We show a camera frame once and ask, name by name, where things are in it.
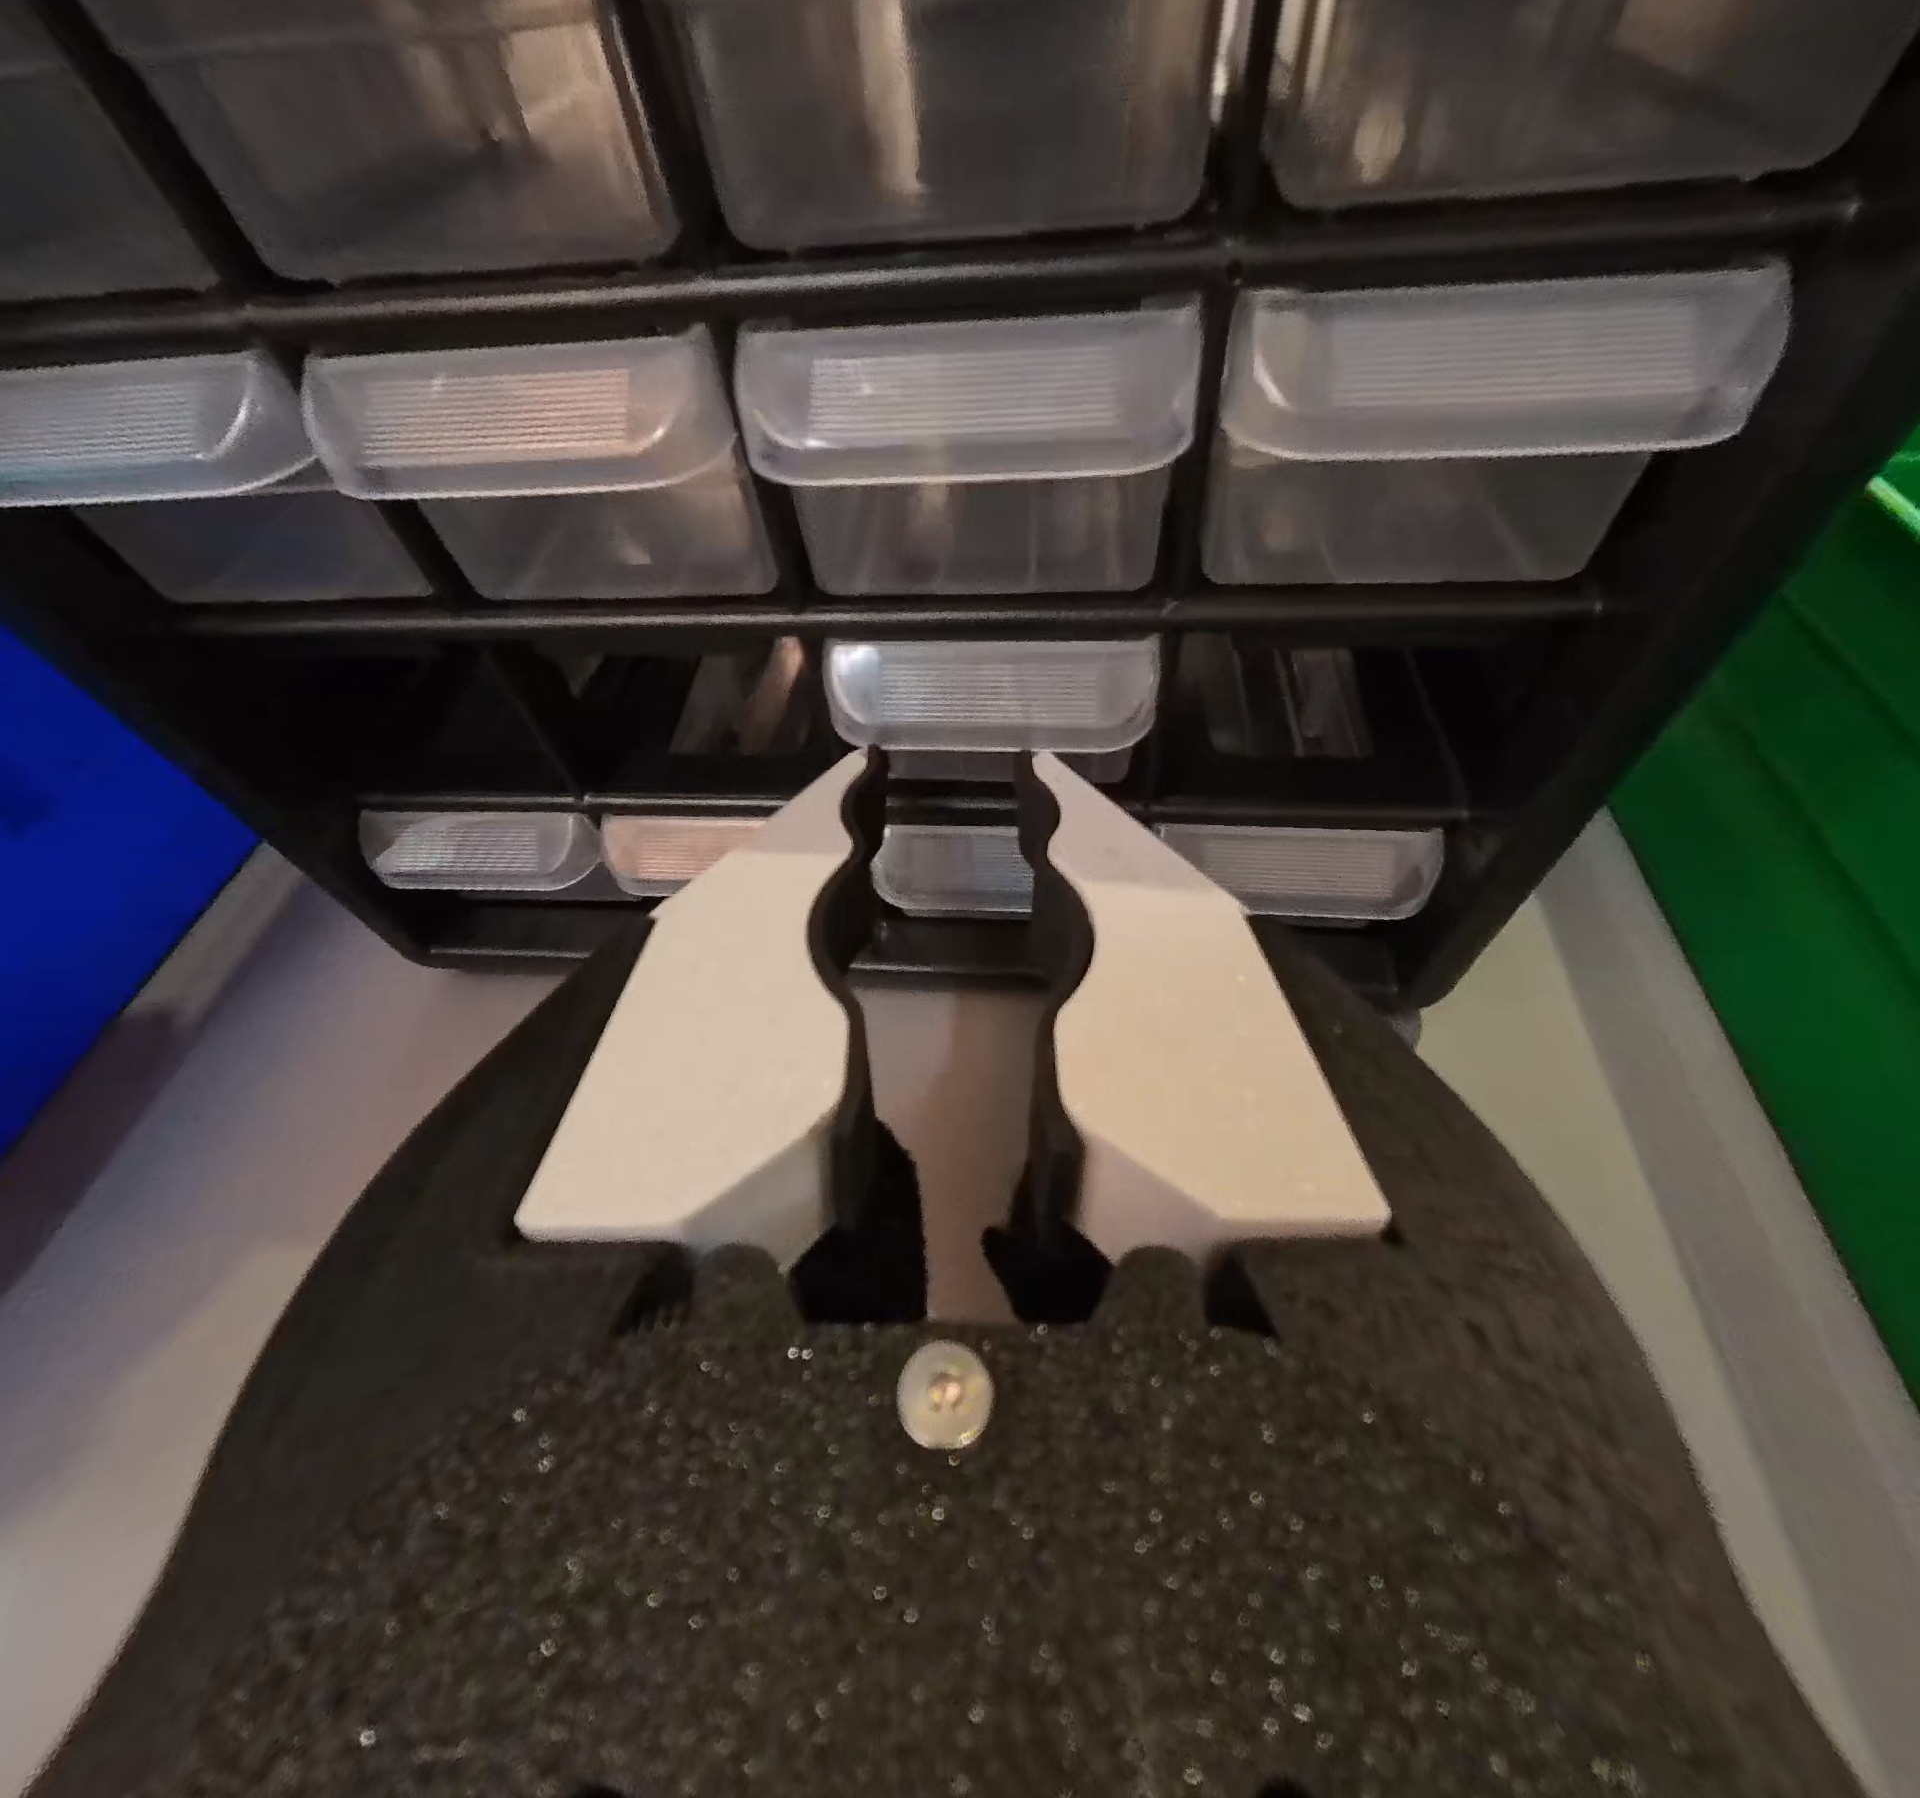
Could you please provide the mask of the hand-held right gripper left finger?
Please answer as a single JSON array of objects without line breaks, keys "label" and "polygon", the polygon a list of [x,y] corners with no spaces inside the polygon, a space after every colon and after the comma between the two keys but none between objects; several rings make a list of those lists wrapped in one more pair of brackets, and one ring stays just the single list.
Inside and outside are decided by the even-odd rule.
[{"label": "hand-held right gripper left finger", "polygon": [[659,905],[516,1204],[526,1241],[756,1245],[815,1324],[918,1318],[918,1173],[847,971],[887,758],[856,752]]}]

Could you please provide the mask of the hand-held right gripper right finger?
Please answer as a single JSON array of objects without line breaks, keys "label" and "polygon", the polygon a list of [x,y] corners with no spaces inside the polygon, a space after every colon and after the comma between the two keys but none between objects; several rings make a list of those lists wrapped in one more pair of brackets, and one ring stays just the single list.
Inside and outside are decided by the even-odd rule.
[{"label": "hand-held right gripper right finger", "polygon": [[1020,1324],[1084,1324],[1140,1252],[1380,1241],[1389,1199],[1235,894],[1055,753],[1018,753],[1044,971],[1030,1159],[982,1252]]}]

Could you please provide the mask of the blue plastic bin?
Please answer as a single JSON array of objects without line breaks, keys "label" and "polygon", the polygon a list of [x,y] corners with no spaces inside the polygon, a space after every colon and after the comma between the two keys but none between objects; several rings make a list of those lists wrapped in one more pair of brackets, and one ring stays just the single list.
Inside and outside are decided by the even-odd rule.
[{"label": "blue plastic bin", "polygon": [[6,1154],[255,852],[255,829],[110,705],[0,637]]}]

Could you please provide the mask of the green plastic bin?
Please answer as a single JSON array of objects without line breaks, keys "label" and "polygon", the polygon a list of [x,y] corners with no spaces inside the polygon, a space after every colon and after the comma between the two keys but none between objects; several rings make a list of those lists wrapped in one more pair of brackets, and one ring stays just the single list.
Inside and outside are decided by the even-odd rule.
[{"label": "green plastic bin", "polygon": [[1916,432],[1832,515],[1608,810],[1916,1394]]}]

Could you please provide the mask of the clear plastic drawer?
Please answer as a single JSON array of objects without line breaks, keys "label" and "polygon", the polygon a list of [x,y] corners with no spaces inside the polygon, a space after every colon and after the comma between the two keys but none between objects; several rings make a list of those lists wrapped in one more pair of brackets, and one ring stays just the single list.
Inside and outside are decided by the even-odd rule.
[{"label": "clear plastic drawer", "polygon": [[1159,720],[1159,637],[826,643],[836,734],[884,752],[892,781],[1005,786],[1018,753],[1122,781]]}]

